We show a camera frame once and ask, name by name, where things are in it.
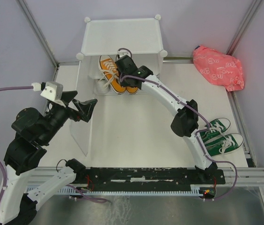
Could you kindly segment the orange canvas sneaker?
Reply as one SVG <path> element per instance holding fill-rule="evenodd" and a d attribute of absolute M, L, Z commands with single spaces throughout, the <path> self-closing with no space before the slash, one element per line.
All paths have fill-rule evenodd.
<path fill-rule="evenodd" d="M 102 89 L 106 92 L 112 89 L 116 94 L 123 94 L 126 88 L 119 83 L 119 73 L 114 60 L 109 55 L 101 55 L 98 62 Z"/>
<path fill-rule="evenodd" d="M 126 87 L 126 91 L 129 94 L 136 94 L 138 92 L 138 88 L 137 87 Z"/>

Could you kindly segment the green canvas sneaker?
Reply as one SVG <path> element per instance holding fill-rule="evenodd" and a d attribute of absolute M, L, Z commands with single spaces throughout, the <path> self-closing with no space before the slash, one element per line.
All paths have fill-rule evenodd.
<path fill-rule="evenodd" d="M 239 149 L 244 143 L 244 138 L 241 134 L 232 133 L 221 136 L 210 143 L 206 143 L 205 147 L 211 157 L 218 155 L 230 154 Z"/>
<path fill-rule="evenodd" d="M 231 122 L 227 118 L 216 118 L 209 122 L 210 128 L 205 132 L 200 132 L 203 143 L 208 143 L 211 140 L 224 135 L 231 126 Z"/>

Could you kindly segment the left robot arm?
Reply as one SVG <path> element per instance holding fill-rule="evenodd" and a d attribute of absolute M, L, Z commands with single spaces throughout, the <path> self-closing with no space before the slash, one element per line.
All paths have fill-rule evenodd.
<path fill-rule="evenodd" d="M 29 178 L 47 152 L 44 146 L 48 146 L 64 123 L 68 119 L 90 121 L 97 99 L 80 102 L 75 99 L 77 94 L 77 91 L 63 92 L 63 105 L 51 101 L 52 108 L 46 115 L 33 107 L 17 114 L 12 124 L 15 139 L 9 144 L 1 164 L 0 225 L 29 224 L 42 205 L 61 188 L 85 180 L 86 167 L 78 160 L 70 159 L 48 181 L 32 191 L 25 191 Z"/>

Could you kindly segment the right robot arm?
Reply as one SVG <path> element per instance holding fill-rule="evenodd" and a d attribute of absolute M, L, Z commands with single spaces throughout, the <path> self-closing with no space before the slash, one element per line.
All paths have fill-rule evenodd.
<path fill-rule="evenodd" d="M 214 178 L 217 165 L 206 150 L 198 129 L 198 104 L 187 101 L 168 89 L 146 66 L 137 67 L 128 55 L 116 57 L 120 84 L 124 87 L 137 87 L 155 97 L 173 115 L 171 130 L 183 138 L 194 159 L 197 178 L 208 183 Z"/>

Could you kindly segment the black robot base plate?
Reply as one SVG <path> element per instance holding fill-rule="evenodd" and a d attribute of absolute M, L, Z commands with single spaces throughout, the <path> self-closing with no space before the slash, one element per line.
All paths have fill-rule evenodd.
<path fill-rule="evenodd" d="M 90 185 L 92 191 L 151 192 L 189 191 L 191 185 L 225 184 L 220 169 L 205 175 L 194 168 L 99 168 L 82 170 L 74 184 Z"/>

